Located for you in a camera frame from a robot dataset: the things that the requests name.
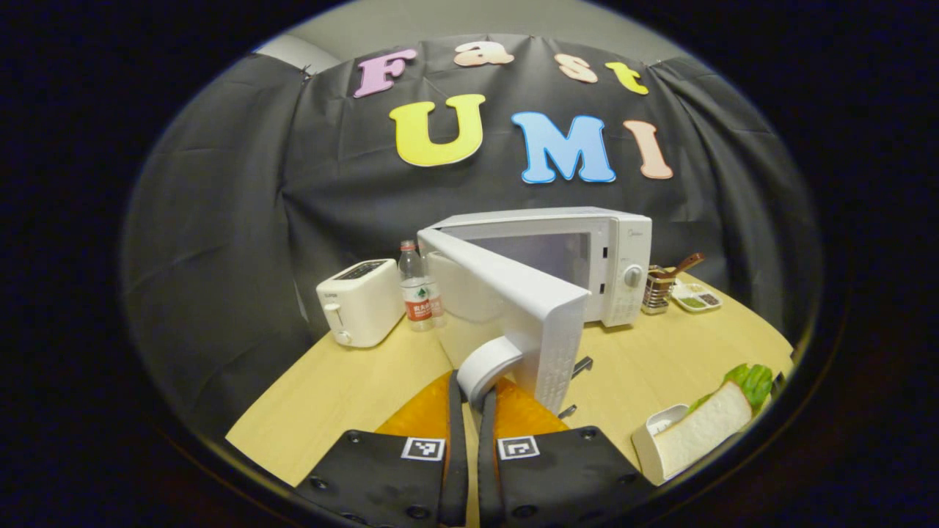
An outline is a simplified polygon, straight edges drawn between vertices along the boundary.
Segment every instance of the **wooden spoon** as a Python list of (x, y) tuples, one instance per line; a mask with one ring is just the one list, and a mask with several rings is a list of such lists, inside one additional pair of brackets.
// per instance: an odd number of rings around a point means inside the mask
[(659, 274), (656, 276), (656, 278), (657, 279), (670, 279), (671, 277), (674, 277), (678, 273), (681, 273), (690, 269), (692, 266), (694, 266), (695, 264), (698, 264), (702, 260), (704, 260), (704, 253), (695, 253), (694, 255), (686, 258), (685, 260), (682, 260), (682, 263), (679, 264), (678, 267), (676, 267), (673, 271)]

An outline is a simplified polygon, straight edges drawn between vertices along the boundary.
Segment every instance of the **white dish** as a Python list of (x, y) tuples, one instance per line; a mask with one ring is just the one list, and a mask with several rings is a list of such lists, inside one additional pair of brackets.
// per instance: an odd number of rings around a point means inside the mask
[(671, 291), (671, 298), (689, 312), (716, 310), (724, 303), (716, 293), (707, 287), (697, 283), (682, 283), (677, 279), (675, 280), (675, 288)]

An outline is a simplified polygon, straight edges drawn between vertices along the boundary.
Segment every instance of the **table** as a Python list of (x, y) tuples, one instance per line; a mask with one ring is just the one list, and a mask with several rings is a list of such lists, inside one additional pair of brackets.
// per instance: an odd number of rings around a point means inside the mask
[[(685, 283), (702, 284), (688, 273)], [(577, 359), (593, 369), (571, 381), (562, 405), (577, 411), (571, 428), (596, 426), (637, 468), (631, 435), (650, 415), (690, 405), (717, 389), (741, 363), (788, 377), (793, 351), (769, 323), (729, 296), (714, 311), (689, 313), (671, 302), (664, 314), (639, 314), (632, 326), (586, 323)], [(433, 332), (415, 333), (405, 319), (379, 345), (346, 349), (324, 336), (246, 411), (225, 437), (290, 486), (297, 486), (348, 429), (375, 430), (428, 383), (452, 370)], [(468, 526), (478, 524), (478, 436), (467, 404)]]

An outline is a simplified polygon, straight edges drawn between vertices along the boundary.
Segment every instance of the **microwave knob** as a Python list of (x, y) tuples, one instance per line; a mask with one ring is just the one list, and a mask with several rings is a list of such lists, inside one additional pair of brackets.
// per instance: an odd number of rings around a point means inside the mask
[(636, 264), (626, 268), (623, 273), (623, 281), (629, 287), (639, 287), (639, 281), (642, 279), (642, 267)]
[(332, 336), (336, 338), (336, 343), (340, 345), (348, 345), (352, 342), (352, 336), (349, 335), (349, 332), (343, 330), (342, 332), (333, 332)]

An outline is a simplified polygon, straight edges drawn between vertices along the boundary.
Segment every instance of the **blue letter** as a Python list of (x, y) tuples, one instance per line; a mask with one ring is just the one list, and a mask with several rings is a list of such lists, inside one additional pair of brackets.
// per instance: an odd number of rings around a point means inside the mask
[(575, 117), (567, 137), (547, 116), (539, 112), (519, 112), (512, 116), (512, 122), (525, 133), (529, 168), (522, 173), (522, 180), (526, 183), (554, 181), (556, 175), (547, 166), (547, 155), (561, 169), (564, 179), (574, 177), (577, 160), (581, 156), (584, 164), (580, 169), (580, 179), (605, 182), (616, 179), (616, 173), (609, 168), (607, 151), (603, 147), (603, 121), (600, 119)]

